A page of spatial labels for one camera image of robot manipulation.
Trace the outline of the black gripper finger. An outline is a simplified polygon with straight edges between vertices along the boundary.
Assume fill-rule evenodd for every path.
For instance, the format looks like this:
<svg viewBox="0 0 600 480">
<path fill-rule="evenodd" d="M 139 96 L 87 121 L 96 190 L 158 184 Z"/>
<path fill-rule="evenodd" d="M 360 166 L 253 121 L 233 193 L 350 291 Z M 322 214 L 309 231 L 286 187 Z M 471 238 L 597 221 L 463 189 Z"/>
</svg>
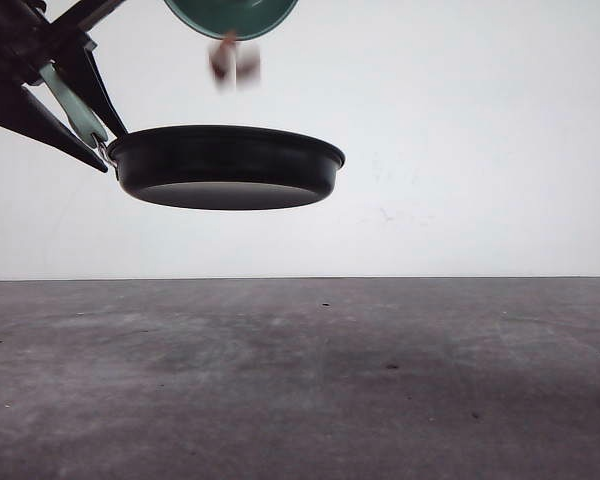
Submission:
<svg viewBox="0 0 600 480">
<path fill-rule="evenodd" d="M 0 127 L 54 147 L 101 172 L 108 171 L 97 154 L 22 86 L 0 83 Z"/>
<path fill-rule="evenodd" d="M 55 64 L 69 88 L 120 137 L 128 133 L 115 110 L 96 64 L 96 43 L 84 32 L 73 32 L 55 52 Z"/>
</svg>

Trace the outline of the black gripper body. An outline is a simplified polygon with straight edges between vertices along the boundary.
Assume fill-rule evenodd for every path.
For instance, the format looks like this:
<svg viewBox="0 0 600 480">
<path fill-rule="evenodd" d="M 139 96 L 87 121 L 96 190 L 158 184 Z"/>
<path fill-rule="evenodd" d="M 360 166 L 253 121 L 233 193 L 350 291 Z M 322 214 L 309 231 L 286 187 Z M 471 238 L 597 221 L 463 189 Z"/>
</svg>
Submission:
<svg viewBox="0 0 600 480">
<path fill-rule="evenodd" d="M 39 70 L 55 64 L 56 49 L 65 39 L 73 32 L 89 35 L 121 5 L 120 1 L 79 1 L 50 21 L 44 1 L 0 1 L 0 83 L 40 84 Z"/>
</svg>

